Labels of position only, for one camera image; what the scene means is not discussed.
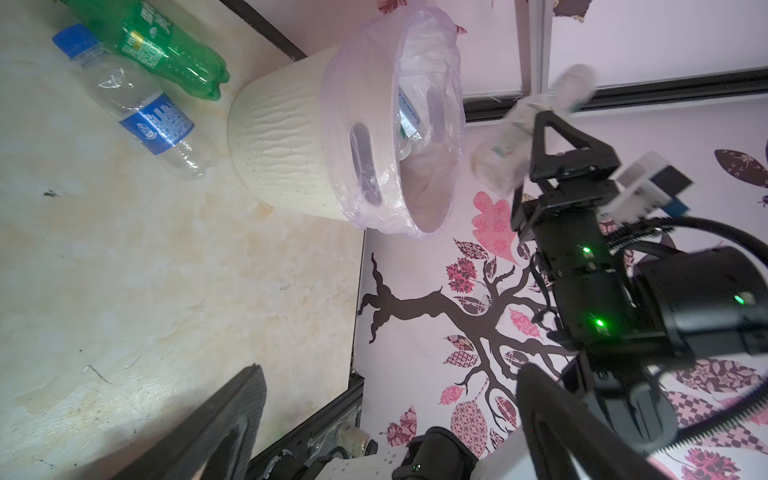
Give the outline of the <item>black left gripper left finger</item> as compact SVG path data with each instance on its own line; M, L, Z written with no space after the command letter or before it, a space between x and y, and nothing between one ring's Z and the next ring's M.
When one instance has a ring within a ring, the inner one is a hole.
M242 369L116 479L243 479L267 397L259 365Z

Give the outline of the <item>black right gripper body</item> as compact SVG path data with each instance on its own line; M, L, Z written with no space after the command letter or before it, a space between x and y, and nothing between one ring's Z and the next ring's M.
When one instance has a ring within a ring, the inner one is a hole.
M682 252L650 241L663 230L650 216L622 226L598 219L620 192L613 175L620 165L607 143L553 111L537 114L529 178L541 194L515 204L512 228L537 244L538 269L551 281L556 304L552 337L578 352L581 369L680 369L695 356L665 324L659 296L630 279L624 252L644 249L659 260L678 260Z

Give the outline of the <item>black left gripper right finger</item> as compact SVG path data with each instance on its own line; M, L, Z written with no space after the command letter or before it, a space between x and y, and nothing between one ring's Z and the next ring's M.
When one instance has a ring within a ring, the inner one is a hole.
M665 475L624 444L535 364L517 374L517 401L539 479L663 479Z

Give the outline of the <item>clear bottle green band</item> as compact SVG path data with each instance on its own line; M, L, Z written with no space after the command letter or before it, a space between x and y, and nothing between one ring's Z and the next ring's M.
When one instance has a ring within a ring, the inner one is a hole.
M472 153L471 171L492 193L508 198L528 175L536 115L553 111L566 118L592 98L597 82L593 68L575 64L542 93L518 100Z

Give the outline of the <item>white bin pink liner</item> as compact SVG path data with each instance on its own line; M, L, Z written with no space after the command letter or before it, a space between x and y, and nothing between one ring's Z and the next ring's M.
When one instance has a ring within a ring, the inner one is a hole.
M401 6L246 85L228 120L244 185L275 208L435 234L463 159L457 35L443 10Z

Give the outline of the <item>Pocari Sweat blue bottle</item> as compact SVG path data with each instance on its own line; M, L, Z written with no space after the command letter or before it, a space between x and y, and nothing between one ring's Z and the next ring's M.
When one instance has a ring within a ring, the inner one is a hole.
M206 136L138 63L113 54L84 25L69 26L53 44L79 67L88 95L173 174L197 179L213 160Z

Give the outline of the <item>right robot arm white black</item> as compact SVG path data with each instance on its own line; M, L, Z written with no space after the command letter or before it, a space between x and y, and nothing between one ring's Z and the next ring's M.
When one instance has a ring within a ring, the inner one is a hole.
M691 180L650 152L623 167L608 144L552 111L536 115L530 180L512 229L534 240L533 276L574 353L563 387L638 452L697 441L765 407L758 385L700 424L680 427L660 376L697 360L767 350L764 242L691 217Z

